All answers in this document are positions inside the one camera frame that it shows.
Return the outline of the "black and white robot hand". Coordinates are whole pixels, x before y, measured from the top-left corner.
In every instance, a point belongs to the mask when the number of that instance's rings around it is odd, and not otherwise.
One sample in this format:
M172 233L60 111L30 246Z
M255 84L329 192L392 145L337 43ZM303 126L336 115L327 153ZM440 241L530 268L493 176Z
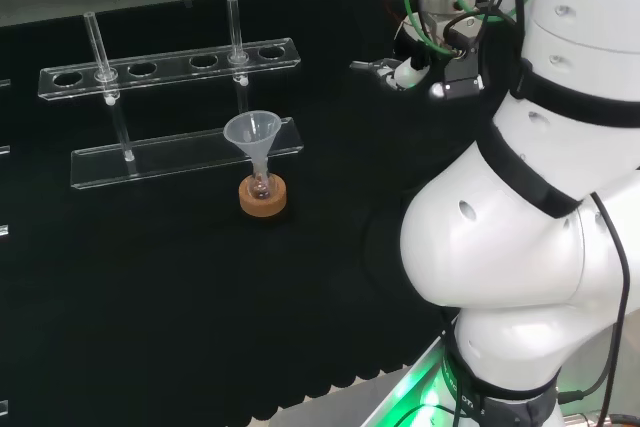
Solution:
M372 62L373 73L392 90L412 89L422 83L439 60L438 53L429 47L406 16L396 30L392 54Z

